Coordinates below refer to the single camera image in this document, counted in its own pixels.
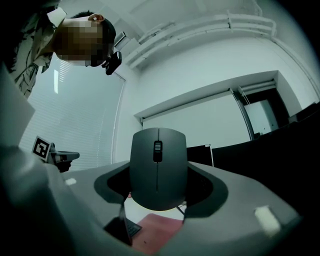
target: ear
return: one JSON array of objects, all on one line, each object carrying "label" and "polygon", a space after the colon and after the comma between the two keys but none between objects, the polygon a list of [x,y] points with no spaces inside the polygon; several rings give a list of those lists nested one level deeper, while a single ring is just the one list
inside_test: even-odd
[{"label": "ear", "polygon": [[94,14],[91,14],[89,17],[88,17],[88,21],[92,21],[92,22],[97,22],[97,23],[101,23],[105,20],[105,18],[99,14],[99,13],[94,13]]}]

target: mouse scroll wheel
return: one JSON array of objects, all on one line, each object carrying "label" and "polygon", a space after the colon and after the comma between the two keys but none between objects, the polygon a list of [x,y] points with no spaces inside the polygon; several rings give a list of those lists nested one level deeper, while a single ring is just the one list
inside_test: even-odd
[{"label": "mouse scroll wheel", "polygon": [[162,162],[162,141],[155,141],[153,146],[153,161]]}]

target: black computer mouse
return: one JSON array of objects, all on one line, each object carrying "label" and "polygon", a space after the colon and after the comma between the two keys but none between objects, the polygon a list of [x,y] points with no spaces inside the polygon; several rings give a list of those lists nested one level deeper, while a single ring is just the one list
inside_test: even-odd
[{"label": "black computer mouse", "polygon": [[149,128],[133,136],[130,157],[131,195],[154,211],[185,200],[188,160],[186,136],[168,128]]}]

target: keyboard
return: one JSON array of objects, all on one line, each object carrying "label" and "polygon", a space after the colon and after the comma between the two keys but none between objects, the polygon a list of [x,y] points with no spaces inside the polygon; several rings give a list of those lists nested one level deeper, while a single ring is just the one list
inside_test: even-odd
[{"label": "keyboard", "polygon": [[132,238],[137,232],[140,231],[140,229],[142,229],[142,226],[132,222],[130,219],[125,218],[125,220],[129,236]]}]

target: man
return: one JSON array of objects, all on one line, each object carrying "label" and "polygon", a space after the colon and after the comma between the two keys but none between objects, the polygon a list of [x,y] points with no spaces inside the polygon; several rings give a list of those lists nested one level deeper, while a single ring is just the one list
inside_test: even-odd
[{"label": "man", "polygon": [[40,66],[45,72],[53,53],[64,61],[100,66],[113,54],[116,31],[99,13],[80,12],[66,18],[61,8],[33,13],[14,35],[14,50],[4,59],[21,93],[28,98]]}]

